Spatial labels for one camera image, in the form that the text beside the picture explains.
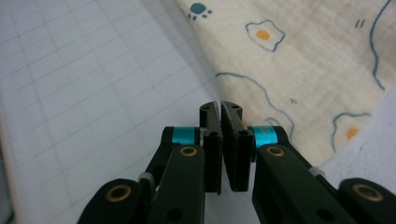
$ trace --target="blue line drawing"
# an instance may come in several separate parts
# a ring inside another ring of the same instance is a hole
[[[265,119],[265,121],[267,121],[271,126],[282,126],[280,124],[280,122],[277,121],[277,119],[275,119],[275,118],[269,117],[269,118]]]
[[[351,113],[341,113],[332,120],[332,126],[333,126],[333,132],[332,132],[332,151],[335,152],[335,143],[334,143],[334,137],[335,134],[337,133],[338,127],[337,127],[337,120],[339,120],[343,116],[349,116],[352,118],[356,117],[362,117],[362,116],[368,116],[371,117],[370,113],[361,113],[361,114],[351,114]]]
[[[285,33],[273,21],[251,22],[245,26],[248,37],[262,49],[275,52]]]
[[[379,11],[378,15],[376,16],[373,26],[370,29],[370,48],[371,51],[374,54],[374,60],[375,60],[375,64],[374,64],[374,68],[373,68],[373,77],[374,80],[376,82],[376,84],[378,85],[378,87],[382,90],[385,91],[385,87],[381,84],[381,82],[378,80],[378,78],[376,77],[376,71],[378,70],[378,64],[379,64],[379,57],[378,54],[376,53],[375,50],[375,45],[374,45],[374,40],[373,40],[373,36],[374,36],[374,31],[375,31],[375,27],[376,27],[376,23],[378,22],[379,18],[381,17],[382,13],[384,12],[384,10],[387,8],[387,6],[389,5],[391,0],[388,0],[388,2],[381,8],[381,10]]]
[[[207,15],[205,14],[212,14],[212,10],[207,10],[206,6],[202,3],[194,3],[190,6],[190,11],[188,17],[189,19],[192,19],[193,21],[196,21],[198,16],[202,14],[202,18],[207,18]]]
[[[361,28],[361,27],[363,27],[363,25],[364,25],[364,22],[365,22],[365,20],[358,20],[357,22],[356,22],[356,24],[355,24],[355,28],[358,28],[358,26],[359,26],[359,28]]]
[[[258,81],[256,81],[255,79],[253,79],[251,77],[242,76],[242,75],[238,75],[238,74],[235,74],[235,73],[223,72],[223,73],[217,73],[216,74],[216,77],[221,77],[221,76],[231,76],[231,77],[238,77],[238,78],[246,79],[246,80],[252,82],[257,87],[259,87],[262,90],[262,92],[264,93],[264,96],[265,96],[265,99],[268,102],[268,105],[271,106],[275,111],[277,111],[277,112],[281,113],[282,115],[284,115],[289,120],[289,122],[291,124],[291,128],[290,128],[290,141],[291,141],[291,138],[292,138],[292,135],[293,135],[293,132],[294,132],[294,122],[291,119],[291,117],[285,111],[283,111],[283,110],[281,110],[279,108],[276,108],[273,105],[273,103],[271,102],[271,100],[270,100],[270,98],[268,96],[267,90],[264,88],[264,86],[262,86]],[[267,119],[265,119],[265,121],[267,121],[271,125],[272,125],[272,122],[274,122],[278,126],[281,126],[279,121],[277,121],[277,119],[274,119],[274,118],[267,118]]]

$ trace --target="orange dot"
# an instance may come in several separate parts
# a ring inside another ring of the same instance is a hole
[[[268,40],[271,37],[270,33],[266,30],[258,30],[256,36],[261,40]]]
[[[352,139],[358,132],[359,132],[359,129],[357,129],[357,128],[349,129],[349,131],[347,131],[347,134],[346,134],[346,139],[347,140]]]

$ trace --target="blue paw print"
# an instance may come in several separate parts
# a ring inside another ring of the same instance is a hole
[[[206,6],[202,3],[194,3],[190,7],[191,14],[189,13],[189,19],[196,21],[198,16],[202,15],[202,18],[207,18],[207,14],[212,14],[212,10],[207,10]]]

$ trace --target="patterned fabric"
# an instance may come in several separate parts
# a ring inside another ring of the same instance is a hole
[[[177,0],[224,100],[281,125],[313,164],[361,130],[396,80],[396,4]]]

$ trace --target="blue marker strip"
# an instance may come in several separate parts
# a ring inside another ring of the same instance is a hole
[[[251,126],[256,138],[256,153],[259,152],[259,147],[265,144],[277,143],[277,136],[275,129],[272,126]]]
[[[194,127],[175,127],[172,143],[181,145],[194,145],[195,130]]]

